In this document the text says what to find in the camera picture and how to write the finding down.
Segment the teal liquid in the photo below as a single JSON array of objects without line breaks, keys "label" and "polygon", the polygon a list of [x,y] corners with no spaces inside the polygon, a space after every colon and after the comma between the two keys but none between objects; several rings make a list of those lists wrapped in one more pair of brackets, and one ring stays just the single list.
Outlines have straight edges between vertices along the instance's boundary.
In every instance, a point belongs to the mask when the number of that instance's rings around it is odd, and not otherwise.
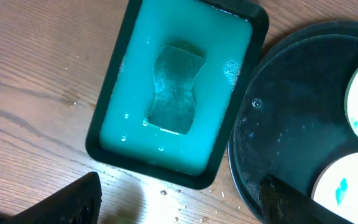
[{"label": "teal liquid", "polygon": [[[167,169],[202,174],[251,34],[247,20],[197,0],[143,0],[100,132],[102,147]],[[175,41],[197,46],[206,60],[194,80],[195,114],[186,135],[146,122],[155,98],[154,63]]]}]

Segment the black round tray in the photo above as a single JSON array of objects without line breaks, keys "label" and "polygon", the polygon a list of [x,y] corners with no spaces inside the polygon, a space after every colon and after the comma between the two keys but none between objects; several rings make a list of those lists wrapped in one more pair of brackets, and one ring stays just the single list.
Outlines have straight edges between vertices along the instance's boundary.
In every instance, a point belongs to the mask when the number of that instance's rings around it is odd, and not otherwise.
[{"label": "black round tray", "polygon": [[273,174],[310,197],[326,166],[358,152],[344,113],[357,68],[358,22],[299,30],[255,68],[227,148],[234,183],[260,221],[263,176]]}]

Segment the wood grain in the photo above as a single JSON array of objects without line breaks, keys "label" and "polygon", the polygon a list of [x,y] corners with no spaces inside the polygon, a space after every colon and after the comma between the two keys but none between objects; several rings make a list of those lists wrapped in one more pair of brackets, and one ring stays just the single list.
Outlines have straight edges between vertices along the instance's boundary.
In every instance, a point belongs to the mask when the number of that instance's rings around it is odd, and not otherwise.
[{"label": "wood grain", "polygon": [[[307,25],[358,20],[354,0],[259,3],[270,16],[264,52]],[[0,0],[0,212],[19,213],[94,170],[103,186],[100,223],[258,223],[236,191],[226,155],[215,183],[201,191],[87,155],[86,132],[126,4]]]}]

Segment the blue paint stain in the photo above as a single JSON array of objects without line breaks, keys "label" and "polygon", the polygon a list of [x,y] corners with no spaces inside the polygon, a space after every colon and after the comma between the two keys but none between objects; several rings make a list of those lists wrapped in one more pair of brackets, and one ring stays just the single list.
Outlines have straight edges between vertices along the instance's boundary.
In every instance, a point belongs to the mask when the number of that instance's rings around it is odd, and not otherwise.
[{"label": "blue paint stain", "polygon": [[347,190],[347,182],[346,182],[346,178],[343,178],[340,186],[335,191],[336,202],[338,203],[338,206],[340,206],[341,202],[345,198],[346,190]]}]

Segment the wooden table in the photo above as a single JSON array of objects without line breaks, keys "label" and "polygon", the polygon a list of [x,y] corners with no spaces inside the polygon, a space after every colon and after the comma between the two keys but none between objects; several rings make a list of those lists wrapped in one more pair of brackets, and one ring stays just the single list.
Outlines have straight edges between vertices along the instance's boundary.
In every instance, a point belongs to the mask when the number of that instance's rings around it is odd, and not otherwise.
[{"label": "wooden table", "polygon": [[[264,52],[317,22],[358,20],[358,0],[261,0]],[[0,212],[17,214],[89,171],[100,223],[258,223],[224,156],[214,184],[190,190],[100,164],[84,140],[126,0],[0,0]]]}]

